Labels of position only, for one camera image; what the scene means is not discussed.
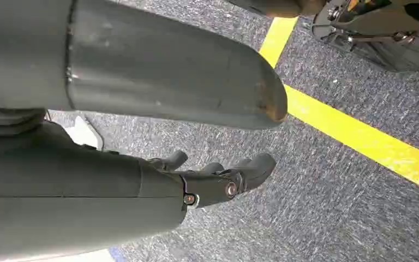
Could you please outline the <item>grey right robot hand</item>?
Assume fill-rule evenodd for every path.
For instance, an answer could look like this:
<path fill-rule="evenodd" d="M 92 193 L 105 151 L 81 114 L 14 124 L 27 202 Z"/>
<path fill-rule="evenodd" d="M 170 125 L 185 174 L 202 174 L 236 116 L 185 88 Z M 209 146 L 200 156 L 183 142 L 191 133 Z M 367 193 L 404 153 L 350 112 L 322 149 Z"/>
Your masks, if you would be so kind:
<path fill-rule="evenodd" d="M 250 47 L 113 1 L 0 1 L 0 261 L 94 251 L 178 227 L 261 185 L 261 153 L 182 171 L 76 144 L 48 109 L 245 129 L 281 124 L 284 86 Z"/>

